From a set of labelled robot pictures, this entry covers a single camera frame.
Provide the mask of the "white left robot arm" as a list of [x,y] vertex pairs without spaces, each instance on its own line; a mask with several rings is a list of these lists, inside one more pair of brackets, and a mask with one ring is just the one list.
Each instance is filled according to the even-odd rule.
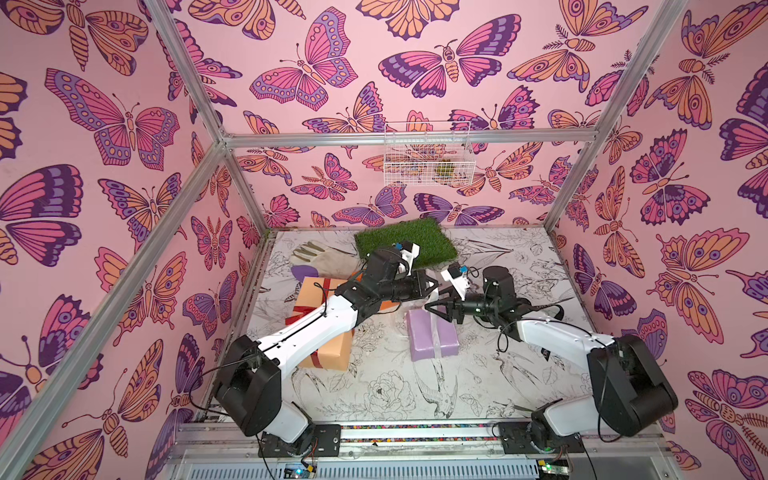
[[293,444],[311,436],[313,421],[283,398],[283,383],[311,353],[378,315],[383,303],[428,297],[438,282],[413,267],[419,253],[412,242],[377,249],[360,273],[331,291],[321,288],[321,305],[298,321],[259,340],[235,340],[213,381],[225,415],[247,437],[267,433]]

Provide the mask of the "green artificial grass mat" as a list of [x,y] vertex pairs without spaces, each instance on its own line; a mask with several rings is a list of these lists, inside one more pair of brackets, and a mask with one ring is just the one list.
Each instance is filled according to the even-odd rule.
[[435,267],[458,258],[457,248],[443,229],[432,218],[399,222],[379,228],[369,228],[354,235],[361,258],[381,247],[393,246],[406,241],[420,247],[415,268]]

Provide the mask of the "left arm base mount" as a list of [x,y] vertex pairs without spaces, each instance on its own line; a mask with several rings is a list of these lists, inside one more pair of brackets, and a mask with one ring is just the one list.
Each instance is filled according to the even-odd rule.
[[261,434],[261,458],[337,457],[341,446],[340,424],[313,424],[295,441],[285,442],[269,433]]

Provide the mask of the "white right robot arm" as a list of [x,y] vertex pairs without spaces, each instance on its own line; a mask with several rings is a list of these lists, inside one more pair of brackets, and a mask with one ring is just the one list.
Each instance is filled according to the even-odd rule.
[[519,296],[504,267],[485,268],[478,293],[469,290],[465,266],[452,264],[440,275],[447,285],[427,303],[429,312],[456,324],[472,316],[506,340],[537,347],[587,373],[590,393],[532,412],[529,435],[539,444],[590,431],[632,437],[677,409],[671,383],[638,335],[613,337],[566,322],[560,304],[533,305]]

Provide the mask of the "large tan gift box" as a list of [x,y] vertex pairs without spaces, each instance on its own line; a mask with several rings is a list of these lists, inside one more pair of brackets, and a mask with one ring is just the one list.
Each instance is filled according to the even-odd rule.
[[341,297],[329,296],[321,307],[287,325],[289,367],[346,371],[350,364],[354,313]]

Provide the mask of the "purple pink hand trowel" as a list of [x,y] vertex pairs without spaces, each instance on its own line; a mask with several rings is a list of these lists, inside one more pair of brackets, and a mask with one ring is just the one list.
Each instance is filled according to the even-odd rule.
[[318,270],[311,265],[293,265],[291,273],[299,283],[302,283],[307,277],[317,278],[319,276]]

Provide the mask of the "beige gardening glove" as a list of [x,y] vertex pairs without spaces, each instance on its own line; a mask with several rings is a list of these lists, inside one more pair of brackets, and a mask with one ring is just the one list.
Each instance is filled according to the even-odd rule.
[[311,267],[319,277],[329,278],[348,278],[362,266],[357,254],[312,241],[298,245],[289,261],[292,266]]

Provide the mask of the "white satin ribbon bow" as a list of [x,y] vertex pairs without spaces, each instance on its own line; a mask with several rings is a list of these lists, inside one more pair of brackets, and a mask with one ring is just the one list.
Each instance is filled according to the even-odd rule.
[[442,332],[444,330],[445,321],[439,318],[435,318],[430,314],[430,332],[431,342],[433,347],[433,355],[435,359],[442,358]]

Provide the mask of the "aluminium front rail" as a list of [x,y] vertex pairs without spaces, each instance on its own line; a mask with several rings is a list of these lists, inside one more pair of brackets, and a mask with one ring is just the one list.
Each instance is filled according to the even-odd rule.
[[524,419],[341,422],[318,426],[309,451],[246,438],[229,423],[189,424],[162,479],[681,479],[657,427],[616,443],[577,434],[548,453]]

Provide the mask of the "red ribbon bow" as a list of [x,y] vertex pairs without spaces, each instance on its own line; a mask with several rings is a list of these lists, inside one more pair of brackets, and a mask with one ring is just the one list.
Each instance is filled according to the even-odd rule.
[[305,277],[285,324],[291,325],[314,309],[321,307],[327,298],[333,295],[335,288],[342,283],[342,279]]

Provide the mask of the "green item in basket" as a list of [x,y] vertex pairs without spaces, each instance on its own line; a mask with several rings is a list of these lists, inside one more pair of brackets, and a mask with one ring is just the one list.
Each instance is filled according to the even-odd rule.
[[454,170],[455,167],[452,161],[445,159],[440,160],[435,163],[434,178],[437,181],[449,181],[453,178]]

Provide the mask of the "lilac gift box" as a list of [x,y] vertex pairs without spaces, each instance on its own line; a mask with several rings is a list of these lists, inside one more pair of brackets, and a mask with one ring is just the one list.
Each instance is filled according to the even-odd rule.
[[409,310],[405,319],[413,362],[459,354],[460,343],[453,323],[424,309]]

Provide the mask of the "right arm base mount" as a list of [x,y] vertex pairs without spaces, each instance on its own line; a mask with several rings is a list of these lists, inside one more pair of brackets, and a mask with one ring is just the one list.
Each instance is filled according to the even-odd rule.
[[503,421],[494,427],[505,454],[557,455],[584,453],[581,439],[574,434],[561,437],[536,421]]

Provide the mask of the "black lettered ribbon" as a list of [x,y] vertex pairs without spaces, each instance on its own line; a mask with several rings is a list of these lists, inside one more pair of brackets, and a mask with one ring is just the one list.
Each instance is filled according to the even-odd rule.
[[559,321],[564,319],[564,314],[563,306],[553,303],[532,306],[532,310],[523,315],[524,342],[531,345],[545,361],[562,350]]

